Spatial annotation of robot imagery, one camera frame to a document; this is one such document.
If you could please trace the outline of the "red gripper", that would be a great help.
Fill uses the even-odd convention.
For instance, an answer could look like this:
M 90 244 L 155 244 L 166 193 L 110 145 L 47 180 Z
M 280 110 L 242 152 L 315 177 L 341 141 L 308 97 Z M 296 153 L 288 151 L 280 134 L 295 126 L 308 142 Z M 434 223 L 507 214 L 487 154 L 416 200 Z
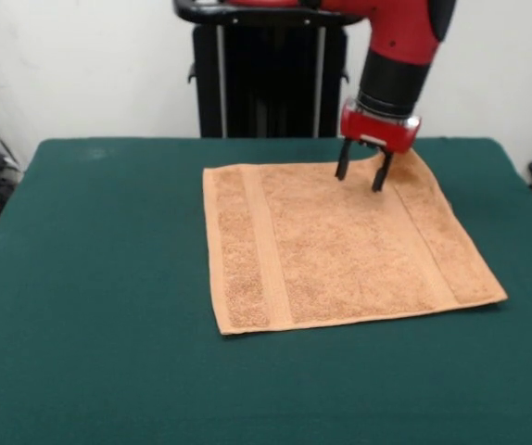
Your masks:
M 361 108 L 358 102 L 350 97 L 341 111 L 340 132 L 345 139 L 336 165 L 336 179 L 343 181 L 346 178 L 352 141 L 378 146 L 386 151 L 383 152 L 383 162 L 376 171 L 372 191 L 381 192 L 393 160 L 393 153 L 402 154 L 412 148 L 421 123 L 422 119 L 419 116 L 390 119 L 374 115 Z

